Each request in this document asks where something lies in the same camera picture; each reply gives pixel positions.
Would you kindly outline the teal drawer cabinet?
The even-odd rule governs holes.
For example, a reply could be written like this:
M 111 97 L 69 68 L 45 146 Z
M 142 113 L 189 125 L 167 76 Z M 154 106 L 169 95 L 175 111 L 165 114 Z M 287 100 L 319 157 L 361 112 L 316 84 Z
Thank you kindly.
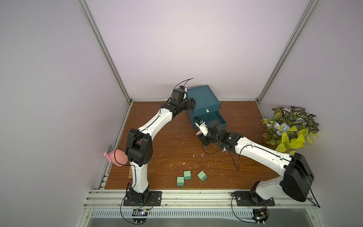
M 200 118 L 207 125 L 210 125 L 212 121 L 218 121 L 223 129 L 226 128 L 227 122 L 219 112 L 221 103 L 209 85 L 187 89 L 187 95 L 196 102 L 194 109 L 186 111 L 193 129 L 197 128 L 195 123 Z

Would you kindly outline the green plug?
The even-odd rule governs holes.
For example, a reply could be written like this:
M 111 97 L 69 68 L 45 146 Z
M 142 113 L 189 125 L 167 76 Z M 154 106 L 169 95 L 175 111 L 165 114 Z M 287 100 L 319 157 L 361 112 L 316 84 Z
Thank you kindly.
M 192 174 L 191 174 L 191 171 L 190 170 L 184 171 L 183 172 L 183 176 L 184 176 L 184 179 L 185 180 L 191 180 L 192 179 Z
M 204 171 L 200 171 L 198 174 L 197 174 L 198 178 L 203 182 L 207 179 L 207 175 Z
M 178 176 L 177 177 L 176 185 L 178 187 L 183 187 L 184 186 L 184 177 L 183 176 Z

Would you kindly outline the green plug bottom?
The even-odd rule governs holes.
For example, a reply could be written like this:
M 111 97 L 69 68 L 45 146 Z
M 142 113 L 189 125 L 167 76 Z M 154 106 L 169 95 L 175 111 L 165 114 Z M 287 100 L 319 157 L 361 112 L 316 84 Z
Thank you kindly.
M 184 177 L 183 176 L 178 176 L 177 177 L 176 185 L 178 187 L 183 187 L 184 186 Z

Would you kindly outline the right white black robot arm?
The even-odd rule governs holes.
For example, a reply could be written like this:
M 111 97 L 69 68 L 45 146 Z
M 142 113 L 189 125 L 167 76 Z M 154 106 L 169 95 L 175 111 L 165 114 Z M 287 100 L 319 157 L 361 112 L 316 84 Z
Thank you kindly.
M 236 132 L 228 132 L 219 121 L 206 124 L 199 119 L 197 137 L 207 147 L 213 143 L 229 154 L 248 157 L 263 164 L 276 172 L 279 176 L 267 180 L 257 181 L 245 200 L 253 205 L 265 205 L 274 197 L 289 196 L 305 202 L 308 198 L 314 175 L 305 157 L 299 153 L 288 155 L 259 145 Z

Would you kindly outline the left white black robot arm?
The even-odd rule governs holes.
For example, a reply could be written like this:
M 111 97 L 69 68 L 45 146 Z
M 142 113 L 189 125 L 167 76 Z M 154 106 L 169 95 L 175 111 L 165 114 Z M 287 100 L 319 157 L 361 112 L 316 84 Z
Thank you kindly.
M 153 139 L 159 131 L 178 114 L 195 108 L 195 100 L 189 98 L 187 88 L 180 86 L 161 105 L 156 115 L 138 129 L 131 129 L 126 142 L 125 154 L 132 167 L 131 197 L 145 203 L 149 194 L 147 165 L 153 156 Z

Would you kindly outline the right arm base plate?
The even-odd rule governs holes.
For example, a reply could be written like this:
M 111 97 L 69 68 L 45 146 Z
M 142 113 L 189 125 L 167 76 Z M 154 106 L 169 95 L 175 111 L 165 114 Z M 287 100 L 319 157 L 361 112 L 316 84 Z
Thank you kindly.
M 237 206 L 275 206 L 275 201 L 273 198 L 263 199 L 256 193 L 251 193 L 248 191 L 236 191 L 233 193 Z

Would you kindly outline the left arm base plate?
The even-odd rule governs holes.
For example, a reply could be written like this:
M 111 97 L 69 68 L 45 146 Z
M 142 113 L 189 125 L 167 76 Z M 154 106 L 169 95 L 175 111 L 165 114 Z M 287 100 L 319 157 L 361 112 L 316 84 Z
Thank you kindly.
M 127 192 L 123 201 L 123 206 L 160 206 L 162 200 L 161 191 L 145 191 L 137 193 L 136 191 Z

